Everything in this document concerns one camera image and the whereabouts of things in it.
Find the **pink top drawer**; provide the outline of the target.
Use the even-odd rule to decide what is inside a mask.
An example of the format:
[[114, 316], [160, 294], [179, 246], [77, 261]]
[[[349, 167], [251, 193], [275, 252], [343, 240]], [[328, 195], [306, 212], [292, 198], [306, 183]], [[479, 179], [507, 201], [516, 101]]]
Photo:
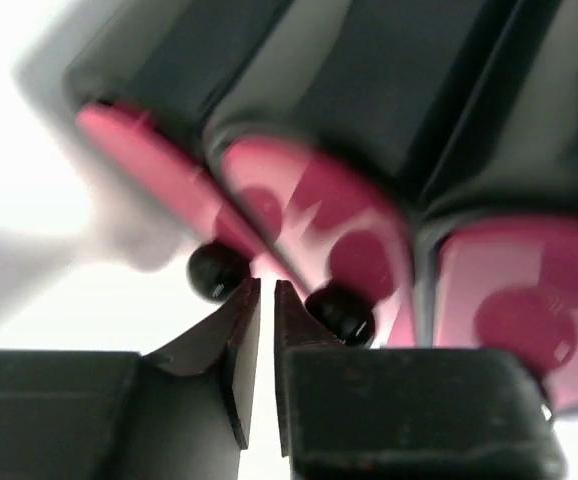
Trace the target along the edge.
[[516, 355], [553, 408], [578, 408], [578, 219], [479, 221], [438, 252], [433, 342]]

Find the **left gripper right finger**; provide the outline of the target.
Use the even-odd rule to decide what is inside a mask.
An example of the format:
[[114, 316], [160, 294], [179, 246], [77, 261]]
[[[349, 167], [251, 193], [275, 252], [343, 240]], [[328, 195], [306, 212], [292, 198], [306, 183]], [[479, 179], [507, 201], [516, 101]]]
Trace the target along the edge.
[[346, 346], [274, 292], [281, 452], [295, 479], [562, 479], [540, 384], [490, 349]]

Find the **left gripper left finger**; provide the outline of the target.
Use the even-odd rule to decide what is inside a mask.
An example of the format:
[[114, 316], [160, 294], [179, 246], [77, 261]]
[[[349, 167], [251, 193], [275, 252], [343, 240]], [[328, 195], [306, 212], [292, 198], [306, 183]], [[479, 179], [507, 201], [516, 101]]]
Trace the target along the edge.
[[234, 479], [260, 283], [147, 355], [0, 350], [0, 479]]

